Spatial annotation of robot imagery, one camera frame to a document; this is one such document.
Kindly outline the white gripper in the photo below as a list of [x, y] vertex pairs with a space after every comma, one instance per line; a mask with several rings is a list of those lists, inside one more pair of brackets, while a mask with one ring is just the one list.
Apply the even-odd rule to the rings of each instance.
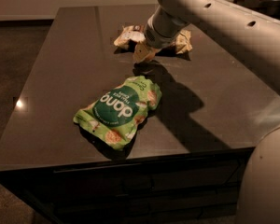
[[162, 7], [158, 7], [155, 13], [147, 20], [144, 35], [146, 43], [139, 42], [133, 53], [133, 60], [136, 63], [144, 61], [151, 47], [164, 49], [168, 47], [179, 35], [180, 31], [189, 23], [168, 14]]

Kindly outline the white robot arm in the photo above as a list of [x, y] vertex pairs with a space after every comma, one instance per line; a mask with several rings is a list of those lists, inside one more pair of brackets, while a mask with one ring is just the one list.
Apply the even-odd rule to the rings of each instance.
[[[280, 95], [280, 21], [225, 0], [158, 0], [135, 47], [150, 61], [194, 24]], [[280, 224], [280, 125], [261, 138], [245, 168], [235, 224]]]

